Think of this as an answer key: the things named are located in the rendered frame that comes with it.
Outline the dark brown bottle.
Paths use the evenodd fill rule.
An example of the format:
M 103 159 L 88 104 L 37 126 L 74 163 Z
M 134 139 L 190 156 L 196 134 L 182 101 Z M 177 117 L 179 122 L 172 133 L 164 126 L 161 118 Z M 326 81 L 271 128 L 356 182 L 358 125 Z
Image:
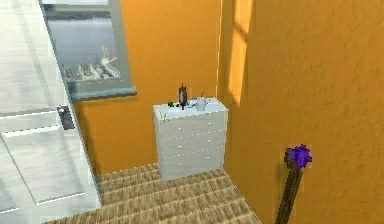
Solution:
M 182 107 L 182 110 L 184 110 L 184 107 L 187 104 L 187 90 L 186 86 L 184 86 L 183 83 L 179 88 L 179 104 Z

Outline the white chest of drawers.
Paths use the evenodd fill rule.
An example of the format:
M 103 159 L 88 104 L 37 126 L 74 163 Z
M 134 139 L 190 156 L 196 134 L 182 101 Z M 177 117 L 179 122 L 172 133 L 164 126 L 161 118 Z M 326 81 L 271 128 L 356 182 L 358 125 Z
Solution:
M 223 168 L 228 112 L 215 97 L 207 99 L 204 111 L 153 106 L 163 182 Z

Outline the grey framed harbour picture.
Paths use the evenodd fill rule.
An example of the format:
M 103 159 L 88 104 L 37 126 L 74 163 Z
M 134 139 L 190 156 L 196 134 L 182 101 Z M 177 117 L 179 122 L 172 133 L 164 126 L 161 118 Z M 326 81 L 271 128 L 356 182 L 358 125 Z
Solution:
M 121 0 L 40 0 L 74 101 L 134 96 Z

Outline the brown pole with purple top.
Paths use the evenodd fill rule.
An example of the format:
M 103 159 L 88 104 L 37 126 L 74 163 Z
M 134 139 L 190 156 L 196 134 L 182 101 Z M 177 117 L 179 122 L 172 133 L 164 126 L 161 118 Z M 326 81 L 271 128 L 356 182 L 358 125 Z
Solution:
M 311 161 L 310 149 L 305 144 L 286 149 L 284 162 L 287 165 L 288 176 L 275 224 L 288 224 L 303 170 Z

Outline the white room door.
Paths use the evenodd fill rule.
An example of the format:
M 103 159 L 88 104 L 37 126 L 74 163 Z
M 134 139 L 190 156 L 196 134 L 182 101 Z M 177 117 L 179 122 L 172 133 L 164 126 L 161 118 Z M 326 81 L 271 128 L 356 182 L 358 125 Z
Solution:
M 69 107 L 64 130 L 57 107 Z M 99 209 L 75 111 L 40 0 L 0 0 L 0 224 Z

